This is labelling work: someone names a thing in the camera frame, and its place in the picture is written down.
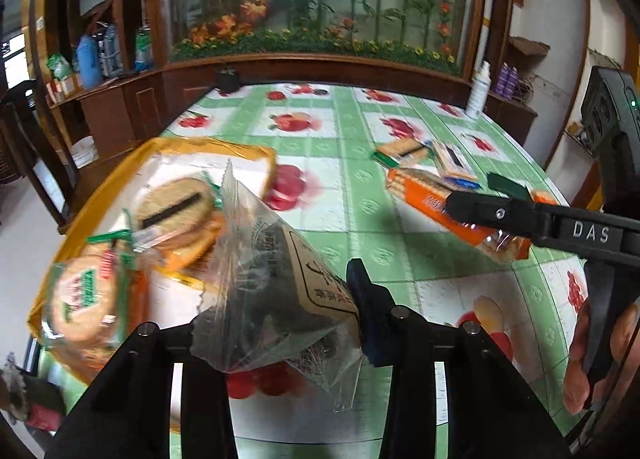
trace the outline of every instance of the black label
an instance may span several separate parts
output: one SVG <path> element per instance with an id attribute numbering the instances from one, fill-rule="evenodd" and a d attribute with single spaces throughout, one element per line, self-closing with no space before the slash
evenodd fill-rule
<path id="1" fill-rule="evenodd" d="M 588 220 L 562 219 L 560 237 L 568 243 L 582 244 L 594 249 L 620 251 L 623 230 Z"/>

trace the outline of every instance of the table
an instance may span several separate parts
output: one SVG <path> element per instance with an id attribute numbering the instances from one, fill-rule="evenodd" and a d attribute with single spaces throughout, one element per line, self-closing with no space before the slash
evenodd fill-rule
<path id="1" fill-rule="evenodd" d="M 270 205 L 339 274 L 344 276 L 350 258 L 360 257 L 371 280 L 388 287 L 397 303 L 437 323 L 454 325 L 463 314 L 488 308 L 490 320 L 503 318 L 513 363 L 556 425 L 566 434 L 577 423 L 562 405 L 562 380 L 578 307 L 570 288 L 587 295 L 580 260 L 533 247 L 525 261 L 497 264 L 387 194 L 383 168 L 370 159 L 382 142 L 436 138 L 460 147 L 483 187 L 484 174 L 497 172 L 566 204 L 540 167 L 491 119 L 472 121 L 455 107 L 373 89 L 277 84 L 230 95 L 213 90 L 163 135 L 210 135 L 273 147 L 279 179 Z M 84 390 L 48 356 L 40 373 L 63 387 L 69 407 Z M 239 430 L 234 425 L 236 435 L 243 434 L 237 438 L 240 457 L 377 458 L 390 378 L 390 369 L 364 365 L 354 409 L 320 426 L 283 429 L 277 421 L 264 421 L 257 428 L 254 421 L 242 422 L 245 428 Z M 437 457 L 446 457 L 442 364 L 436 364 L 436 382 Z M 232 401 L 232 410 L 234 403 L 242 401 Z M 304 444 L 310 442 L 329 444 Z M 179 436 L 172 435 L 171 443 L 176 459 Z"/>

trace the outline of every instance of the chair back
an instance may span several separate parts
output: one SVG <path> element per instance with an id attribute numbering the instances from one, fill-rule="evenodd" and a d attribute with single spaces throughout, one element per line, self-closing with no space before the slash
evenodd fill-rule
<path id="1" fill-rule="evenodd" d="M 33 92 L 37 117 L 25 95 L 28 90 Z M 79 181 L 79 171 L 49 110 L 44 90 L 36 80 L 23 81 L 9 89 L 2 97 L 0 130 L 21 174 L 29 178 L 58 227 L 66 226 L 72 217 L 71 205 Z M 61 155 L 58 155 L 51 139 L 55 140 L 62 152 Z M 38 172 L 41 176 L 34 171 L 34 166 L 39 160 L 48 170 Z M 62 192 L 64 201 L 61 209 L 56 206 L 56 190 L 51 186 L 51 179 Z"/>

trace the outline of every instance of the brown paper label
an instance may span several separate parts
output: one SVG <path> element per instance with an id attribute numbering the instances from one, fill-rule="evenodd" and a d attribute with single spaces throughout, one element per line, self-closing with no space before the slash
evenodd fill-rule
<path id="1" fill-rule="evenodd" d="M 344 320 L 349 315 L 357 319 L 358 308 L 344 282 L 316 255 L 305 239 L 288 226 L 282 227 L 298 299 L 305 311 Z"/>

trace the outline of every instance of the purple bottle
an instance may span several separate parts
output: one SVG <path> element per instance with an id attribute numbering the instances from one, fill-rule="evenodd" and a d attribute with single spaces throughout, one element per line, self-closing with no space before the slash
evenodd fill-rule
<path id="1" fill-rule="evenodd" d="M 512 67 L 509 71 L 509 76 L 507 77 L 507 84 L 504 87 L 504 92 L 502 96 L 507 100 L 511 100 L 513 98 L 513 91 L 516 89 L 517 83 L 518 83 L 518 70 L 515 67 Z"/>
<path id="2" fill-rule="evenodd" d="M 495 83 L 494 92 L 500 96 L 504 94 L 504 87 L 507 84 L 507 78 L 509 77 L 509 66 L 503 64 L 498 74 L 498 81 Z"/>

